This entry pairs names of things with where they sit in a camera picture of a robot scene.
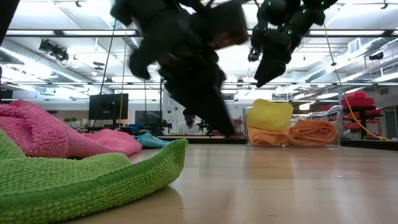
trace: orange towel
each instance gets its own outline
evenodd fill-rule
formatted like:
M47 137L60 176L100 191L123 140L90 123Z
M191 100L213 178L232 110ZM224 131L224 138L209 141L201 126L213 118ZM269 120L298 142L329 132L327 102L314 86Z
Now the orange towel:
M324 146L336 138L336 129L329 121L298 120L290 127L287 142L294 146Z
M248 127L249 139L254 146L278 146L287 143L289 130L282 132L265 131Z

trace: black robotic arm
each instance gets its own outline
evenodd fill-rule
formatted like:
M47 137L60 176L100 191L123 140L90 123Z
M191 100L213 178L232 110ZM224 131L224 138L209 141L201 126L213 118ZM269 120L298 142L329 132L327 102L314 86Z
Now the black robotic arm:
M293 51L313 24L322 25L324 10L337 0L265 0L257 11L258 24L254 27L248 60L261 62L254 78L257 87L265 85L286 71Z

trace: yellow sponge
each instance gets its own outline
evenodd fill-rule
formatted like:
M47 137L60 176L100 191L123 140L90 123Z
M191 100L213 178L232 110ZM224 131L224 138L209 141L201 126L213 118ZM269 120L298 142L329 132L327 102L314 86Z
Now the yellow sponge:
M293 107L288 103L274 103L257 99L246 115L248 127L282 132L290 124Z

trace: table surface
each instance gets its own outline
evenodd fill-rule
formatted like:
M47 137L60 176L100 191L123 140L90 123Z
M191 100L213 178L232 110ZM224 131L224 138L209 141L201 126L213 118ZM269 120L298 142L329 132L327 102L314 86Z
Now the table surface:
M67 223L395 224L397 209L393 151L192 144L181 176L168 187Z

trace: yellow cable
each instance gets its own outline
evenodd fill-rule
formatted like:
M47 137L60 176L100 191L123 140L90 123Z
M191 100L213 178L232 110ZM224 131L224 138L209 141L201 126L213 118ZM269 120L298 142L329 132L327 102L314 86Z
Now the yellow cable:
M123 85L124 85L124 68L126 66L126 51L127 51L127 30L124 36L124 59L123 59L123 72L122 72L122 92L120 94L120 114L119 114L119 128L121 127L122 108L123 108Z
M333 58L333 55L332 55L332 53L331 53L329 38L328 38L328 34L327 34L327 31L326 31L326 25L325 25L325 24L323 24L323 28L324 28L324 30L325 30L326 41L328 42L328 48L329 48L329 52L330 52L330 57L331 57L332 62L334 63L334 62L335 62L335 59ZM366 129L366 128L356 119L356 117L355 117L355 115L354 115L354 112L353 112L353 110L351 109L351 105L349 104L349 101L348 101L348 99L347 99L346 91L345 91L345 89L344 89L344 87L343 87L343 84L342 84L342 82L341 82L341 80L340 80L340 76L338 75L338 72L337 72L337 69L336 69L336 68L335 68L335 73L336 73L336 75L337 75L338 82L340 83L341 90L343 90L344 99L345 99L346 102L347 102L347 106L348 106L349 112L351 113L351 115L352 115L352 117L354 118L355 122L356 122L357 124L359 124L359 126L360 126L361 128L363 128L363 129L364 129L368 134L370 134L371 136L373 136L373 137L375 137L375 138L378 138L379 140L386 140L386 141L389 141L390 139L388 139L388 138L380 137L380 136L377 136L377 135L373 134L373 133L370 132L368 129Z

